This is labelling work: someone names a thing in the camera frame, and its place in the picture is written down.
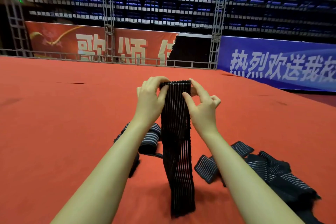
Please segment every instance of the left hand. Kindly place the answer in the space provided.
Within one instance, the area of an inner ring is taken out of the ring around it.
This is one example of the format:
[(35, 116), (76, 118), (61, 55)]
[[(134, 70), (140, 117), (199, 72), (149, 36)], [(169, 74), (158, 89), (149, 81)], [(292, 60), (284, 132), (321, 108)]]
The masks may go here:
[(143, 82), (141, 87), (136, 89), (138, 103), (133, 119), (149, 128), (158, 119), (165, 104), (169, 86), (162, 87), (159, 96), (156, 95), (161, 82), (169, 82), (169, 79), (164, 76), (150, 77)]

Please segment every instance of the red floor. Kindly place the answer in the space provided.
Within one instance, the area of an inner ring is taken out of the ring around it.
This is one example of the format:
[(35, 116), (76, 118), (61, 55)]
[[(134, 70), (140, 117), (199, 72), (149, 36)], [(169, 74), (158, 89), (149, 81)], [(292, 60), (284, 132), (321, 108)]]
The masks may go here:
[[(216, 118), (228, 143), (289, 162), (322, 197), (316, 217), (336, 223), (335, 107), (223, 71), (8, 57), (0, 57), (0, 222), (49, 223), (132, 118), (136, 87), (156, 75), (194, 78), (221, 98)], [(193, 128), (191, 138), (194, 166), (210, 152)], [(171, 220), (162, 160), (140, 158), (114, 223), (243, 223), (221, 182), (195, 172), (196, 211)]]

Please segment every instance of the forearm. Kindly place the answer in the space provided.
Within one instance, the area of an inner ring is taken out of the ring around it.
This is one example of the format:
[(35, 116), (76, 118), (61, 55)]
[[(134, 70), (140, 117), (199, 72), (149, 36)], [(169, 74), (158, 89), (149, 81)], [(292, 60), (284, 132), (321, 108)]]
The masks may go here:
[(247, 224), (303, 223), (218, 132), (202, 138)]
[(111, 224), (148, 128), (131, 121), (52, 224)]

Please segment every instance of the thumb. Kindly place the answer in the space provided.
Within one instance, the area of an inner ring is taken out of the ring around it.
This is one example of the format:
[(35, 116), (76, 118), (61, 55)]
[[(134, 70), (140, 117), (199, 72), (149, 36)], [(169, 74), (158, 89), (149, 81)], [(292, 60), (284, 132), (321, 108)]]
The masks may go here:
[(187, 92), (183, 92), (182, 96), (183, 96), (185, 102), (187, 103), (187, 107), (188, 107), (189, 111), (190, 111), (190, 109), (196, 107), (193, 99), (191, 98), (191, 96)]
[(157, 99), (164, 103), (165, 102), (165, 99), (166, 99), (166, 95), (167, 95), (167, 91), (169, 89), (169, 85), (165, 85), (161, 88), (160, 90), (160, 93), (159, 93), (159, 96), (157, 97)]

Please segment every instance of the metal railing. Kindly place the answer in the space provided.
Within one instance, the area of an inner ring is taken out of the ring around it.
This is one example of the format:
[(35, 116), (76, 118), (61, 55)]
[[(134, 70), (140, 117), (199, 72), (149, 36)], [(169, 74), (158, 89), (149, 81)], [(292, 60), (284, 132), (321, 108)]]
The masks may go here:
[[(132, 58), (120, 57), (112, 55), (89, 55), (89, 54), (76, 54), (66, 52), (42, 52), (42, 51), (29, 51), (28, 56), (19, 56), (16, 50), (1, 49), (0, 55), (7, 57), (21, 57), (29, 59), (51, 59), (51, 60), (66, 60), (66, 61), (80, 61), (80, 62), (94, 62), (94, 63), (109, 63), (109, 64), (124, 64), (136, 66), (157, 66), (157, 67), (177, 67), (177, 68), (196, 68), (196, 69), (209, 69), (208, 67), (215, 67), (215, 62), (199, 62), (199, 61), (185, 61), (185, 60), (170, 60), (165, 59), (165, 65), (160, 65), (161, 59), (152, 58)], [(125, 60), (134, 60), (134, 63), (125, 62)]]

